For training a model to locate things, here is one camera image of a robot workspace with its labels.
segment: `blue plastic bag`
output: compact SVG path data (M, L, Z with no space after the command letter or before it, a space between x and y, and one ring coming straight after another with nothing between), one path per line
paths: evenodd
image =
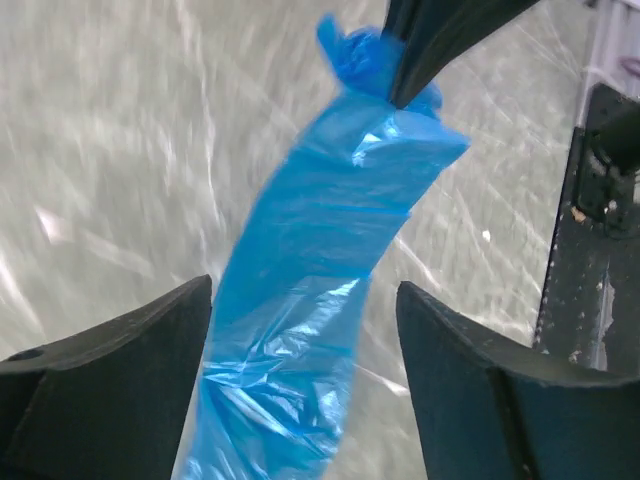
M465 137L434 86L385 99L402 45L332 18L318 35L344 92L265 187L220 284L184 480L322 476L347 415L371 272Z

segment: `scratched surface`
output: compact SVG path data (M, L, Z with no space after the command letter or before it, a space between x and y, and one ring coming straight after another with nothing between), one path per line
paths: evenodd
M0 357L217 281L335 83L314 27L384 0L0 0ZM440 76L473 147L375 274L330 479L425 477L394 320L410 279L523 343L536 318L589 12L543 2Z

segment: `black plastic part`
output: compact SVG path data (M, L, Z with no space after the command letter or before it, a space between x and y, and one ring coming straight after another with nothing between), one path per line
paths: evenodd
M640 380L523 347L411 283L396 306L429 480L632 480Z
M610 192L599 183L599 174L592 175L597 163L589 154L589 138L598 131L605 108L599 99L606 108L623 105L608 101L610 94L608 87L594 90L586 124L590 130L574 132L534 347L585 367L637 376L640 211L633 203L635 176L619 184L627 187L618 187L617 208L604 214L599 209ZM619 140L624 144L625 138Z
M421 0L391 0L384 25L385 33L406 42L409 38Z
M420 0L391 102L406 107L449 62L538 1ZM398 8L396 2L390 6Z
M596 85L581 145L574 147L579 149L574 203L614 231L629 230L640 220L633 198L640 168L638 132L640 104L606 85Z
M169 480L210 305L200 277L0 362L0 478Z

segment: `plastic bag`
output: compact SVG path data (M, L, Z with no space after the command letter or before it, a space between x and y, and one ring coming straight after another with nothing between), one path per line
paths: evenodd
M214 301L184 480L310 479L337 451L370 276L409 210L467 149L429 86L385 99L402 45L318 35L345 91L300 136L248 220Z

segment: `blue plastic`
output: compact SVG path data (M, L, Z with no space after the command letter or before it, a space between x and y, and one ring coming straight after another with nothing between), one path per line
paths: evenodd
M220 284L184 480L320 478L347 415L371 271L440 172L467 149L430 86L386 101L402 45L373 30L320 43L340 95L300 136Z

